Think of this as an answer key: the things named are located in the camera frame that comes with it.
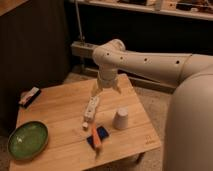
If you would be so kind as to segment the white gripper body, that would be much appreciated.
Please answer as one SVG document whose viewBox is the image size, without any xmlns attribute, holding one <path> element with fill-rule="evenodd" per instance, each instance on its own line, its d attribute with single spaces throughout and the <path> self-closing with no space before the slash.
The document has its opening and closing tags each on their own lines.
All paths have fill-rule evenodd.
<svg viewBox="0 0 213 171">
<path fill-rule="evenodd" d="M 97 76 L 97 84 L 100 89 L 112 88 L 117 85 L 117 70 L 100 68 Z"/>
</svg>

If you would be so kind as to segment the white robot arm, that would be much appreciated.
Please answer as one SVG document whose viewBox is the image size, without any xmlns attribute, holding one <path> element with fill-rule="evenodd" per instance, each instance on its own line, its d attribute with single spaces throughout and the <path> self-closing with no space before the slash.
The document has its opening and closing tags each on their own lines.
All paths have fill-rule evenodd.
<svg viewBox="0 0 213 171">
<path fill-rule="evenodd" d="M 101 86 L 111 86 L 118 70 L 174 86 L 163 171 L 213 171 L 213 56 L 130 52 L 114 39 L 97 46 L 92 58 Z"/>
</svg>

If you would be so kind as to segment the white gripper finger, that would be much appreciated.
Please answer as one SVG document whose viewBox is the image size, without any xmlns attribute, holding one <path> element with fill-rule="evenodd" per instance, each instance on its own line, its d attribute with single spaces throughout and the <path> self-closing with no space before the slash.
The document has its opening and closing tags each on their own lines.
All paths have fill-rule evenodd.
<svg viewBox="0 0 213 171">
<path fill-rule="evenodd" d="M 122 93 L 121 88 L 118 86 L 118 83 L 115 83 L 115 84 L 113 85 L 113 89 L 114 89 L 115 91 L 117 91 L 119 94 Z"/>
<path fill-rule="evenodd" d="M 100 87 L 99 84 L 97 82 L 94 83 L 93 88 L 91 90 L 91 95 L 92 96 L 96 96 L 100 93 Z"/>
</svg>

